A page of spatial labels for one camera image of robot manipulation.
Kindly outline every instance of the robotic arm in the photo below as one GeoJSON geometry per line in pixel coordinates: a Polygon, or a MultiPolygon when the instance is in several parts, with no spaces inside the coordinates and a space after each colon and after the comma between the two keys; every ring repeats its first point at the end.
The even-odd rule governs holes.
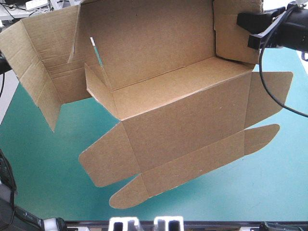
{"type": "Polygon", "coordinates": [[[308,10],[304,3],[308,0],[290,2],[287,6],[263,13],[240,13],[237,25],[252,33],[248,47],[261,50],[259,72],[261,81],[268,95],[281,107],[308,118],[308,114],[297,111],[280,102],[269,90],[263,77],[262,58],[265,48],[287,47],[302,52],[302,59],[308,53],[308,10]]]}

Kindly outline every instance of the green table surface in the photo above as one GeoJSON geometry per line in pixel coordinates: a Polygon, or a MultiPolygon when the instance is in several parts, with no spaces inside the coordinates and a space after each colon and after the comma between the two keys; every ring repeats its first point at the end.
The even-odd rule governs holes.
{"type": "MultiPolygon", "coordinates": [[[[295,51],[267,50],[266,71],[292,71],[287,104],[308,112],[308,77],[295,51]]],[[[18,86],[0,126],[0,148],[13,167],[16,203],[41,217],[103,220],[112,216],[182,215],[186,220],[308,220],[308,119],[286,110],[260,122],[278,123],[274,140],[245,156],[136,207],[109,206],[130,179],[97,188],[80,153],[118,121],[93,98],[65,104],[53,133],[18,86]]]]}

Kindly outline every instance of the cardboard edge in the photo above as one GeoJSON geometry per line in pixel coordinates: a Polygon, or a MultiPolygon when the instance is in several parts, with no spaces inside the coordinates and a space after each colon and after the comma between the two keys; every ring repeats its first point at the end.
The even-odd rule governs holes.
{"type": "Polygon", "coordinates": [[[74,31],[74,37],[73,37],[73,44],[72,44],[72,49],[70,52],[70,55],[68,57],[67,63],[71,63],[74,60],[74,55],[75,55],[75,48],[76,48],[76,39],[77,39],[77,33],[78,33],[78,25],[79,25],[79,20],[80,20],[80,7],[81,4],[78,6],[78,13],[77,13],[77,19],[76,19],[76,25],[75,25],[75,31],[74,31]]]}
{"type": "Polygon", "coordinates": [[[85,64],[85,76],[88,93],[115,118],[119,119],[113,94],[87,64],[85,64]]]}
{"type": "Polygon", "coordinates": [[[122,122],[84,150],[78,160],[96,187],[104,187],[141,172],[122,122]]]}
{"type": "Polygon", "coordinates": [[[255,153],[267,146],[280,130],[278,124],[245,130],[245,155],[255,153]]]}
{"type": "MultiPolygon", "coordinates": [[[[292,79],[292,72],[264,72],[264,80],[282,103],[286,101],[292,79]]],[[[282,108],[265,91],[259,72],[252,72],[245,118],[245,128],[266,119],[282,108]]]]}
{"type": "Polygon", "coordinates": [[[111,196],[109,199],[109,205],[112,208],[125,209],[139,205],[149,198],[142,175],[139,174],[136,178],[111,196]]]}

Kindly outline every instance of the box side panel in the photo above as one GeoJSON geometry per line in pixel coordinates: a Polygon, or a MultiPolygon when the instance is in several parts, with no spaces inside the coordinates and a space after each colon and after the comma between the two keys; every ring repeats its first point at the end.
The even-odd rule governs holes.
{"type": "Polygon", "coordinates": [[[244,129],[251,73],[124,120],[145,171],[244,129]]]}
{"type": "Polygon", "coordinates": [[[23,21],[14,24],[0,34],[0,49],[21,84],[41,109],[49,126],[54,130],[62,101],[33,47],[23,21]]]}
{"type": "Polygon", "coordinates": [[[209,171],[258,151],[276,135],[278,125],[241,131],[156,168],[143,172],[114,194],[110,205],[128,208],[209,171]]]}
{"type": "Polygon", "coordinates": [[[113,90],[215,55],[212,0],[81,6],[113,90]]]}
{"type": "Polygon", "coordinates": [[[161,107],[238,75],[242,64],[212,57],[196,64],[113,91],[121,120],[161,107]]]}
{"type": "Polygon", "coordinates": [[[236,24],[237,14],[241,12],[262,12],[262,0],[214,0],[216,54],[257,64],[259,51],[247,46],[250,33],[236,24]]]}
{"type": "Polygon", "coordinates": [[[38,99],[38,107],[53,131],[56,127],[61,105],[58,91],[52,80],[48,79],[38,99]]]}
{"type": "Polygon", "coordinates": [[[86,64],[85,72],[88,92],[113,116],[117,117],[118,113],[112,93],[86,64]]]}
{"type": "MultiPolygon", "coordinates": [[[[292,82],[292,72],[264,72],[269,90],[280,102],[284,103],[292,82]]],[[[245,127],[260,122],[279,112],[282,108],[265,91],[259,72],[253,72],[251,78],[245,127]]]]}
{"type": "Polygon", "coordinates": [[[73,6],[23,20],[32,44],[64,103],[90,97],[86,91],[84,62],[67,63],[77,16],[78,6],[73,6]]]}
{"type": "Polygon", "coordinates": [[[79,161],[98,187],[140,173],[140,169],[122,123],[86,149],[79,161]]]}

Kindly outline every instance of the cardboard box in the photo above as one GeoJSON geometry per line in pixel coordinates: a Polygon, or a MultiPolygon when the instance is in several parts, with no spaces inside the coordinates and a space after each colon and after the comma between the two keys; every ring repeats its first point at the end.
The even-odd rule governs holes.
{"type": "MultiPolygon", "coordinates": [[[[236,25],[247,11],[261,0],[85,0],[21,20],[0,49],[52,129],[61,104],[90,95],[120,120],[79,161],[98,187],[138,174],[110,200],[127,208],[278,132],[246,129],[281,110],[252,72],[259,53],[236,25]]],[[[292,73],[265,79],[284,102],[292,73]]]]}

